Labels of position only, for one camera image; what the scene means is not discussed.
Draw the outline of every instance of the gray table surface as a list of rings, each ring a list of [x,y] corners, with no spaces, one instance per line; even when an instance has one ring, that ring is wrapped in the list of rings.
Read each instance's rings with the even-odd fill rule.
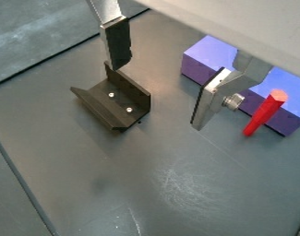
[[[128,17],[147,9],[119,2]],[[87,0],[0,0],[0,81],[99,32]]]
[[[0,152],[0,236],[52,235]]]
[[[300,228],[300,129],[242,135],[250,117],[222,111],[190,124],[198,84],[183,52],[202,34],[148,12],[132,22],[123,71],[152,111],[109,132],[70,92],[105,78],[100,38],[0,85],[0,141],[62,236],[294,236]]]

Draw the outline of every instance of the red peg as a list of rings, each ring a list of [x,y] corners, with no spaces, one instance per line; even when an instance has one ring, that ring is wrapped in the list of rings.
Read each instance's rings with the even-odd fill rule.
[[[268,98],[256,110],[252,120],[244,129],[246,136],[252,136],[260,126],[267,123],[267,121],[272,118],[287,99],[289,94],[283,90],[272,90]]]

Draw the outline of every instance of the metal clamp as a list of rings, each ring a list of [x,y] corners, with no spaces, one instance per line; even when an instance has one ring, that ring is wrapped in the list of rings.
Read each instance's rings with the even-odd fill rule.
[[[223,67],[200,90],[191,122],[198,130],[202,130],[223,106],[236,111],[244,100],[238,93],[259,85],[272,69],[262,59],[243,51],[238,52],[234,67],[236,71],[232,72]]]

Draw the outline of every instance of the metal bracket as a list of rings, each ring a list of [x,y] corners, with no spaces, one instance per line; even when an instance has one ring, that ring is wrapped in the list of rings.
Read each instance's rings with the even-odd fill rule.
[[[125,131],[151,112],[151,93],[105,62],[108,79],[91,90],[72,92],[111,130]]]
[[[232,72],[223,67],[202,88],[192,117],[192,125],[198,130],[202,130],[223,106],[232,110],[239,108],[244,97],[238,92],[259,85],[272,69],[262,59],[243,51],[238,52],[234,67],[236,70]]]
[[[109,66],[119,70],[133,57],[129,19],[121,14],[119,0],[88,0],[88,5],[101,22]]]

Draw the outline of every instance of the bolt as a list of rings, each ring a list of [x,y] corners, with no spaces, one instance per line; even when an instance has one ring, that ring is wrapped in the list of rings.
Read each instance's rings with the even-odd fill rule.
[[[244,99],[246,99],[246,97],[242,94],[235,93],[232,96],[226,97],[223,106],[228,107],[232,111],[236,111],[239,109]]]

